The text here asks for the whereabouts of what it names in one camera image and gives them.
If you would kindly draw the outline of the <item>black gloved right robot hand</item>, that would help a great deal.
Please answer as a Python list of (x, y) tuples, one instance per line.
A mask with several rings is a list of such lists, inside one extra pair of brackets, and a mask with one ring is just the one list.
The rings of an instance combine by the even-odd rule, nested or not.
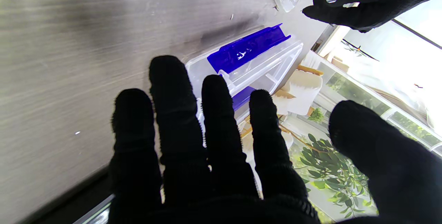
[[(137, 88), (115, 99), (110, 224), (319, 223), (266, 90), (254, 91), (249, 102), (261, 199), (224, 79), (203, 81), (202, 134), (185, 65), (175, 56), (155, 57), (149, 78), (152, 100)], [(379, 211), (345, 224), (441, 223), (441, 158), (354, 101), (334, 107), (329, 134), (368, 177)]]

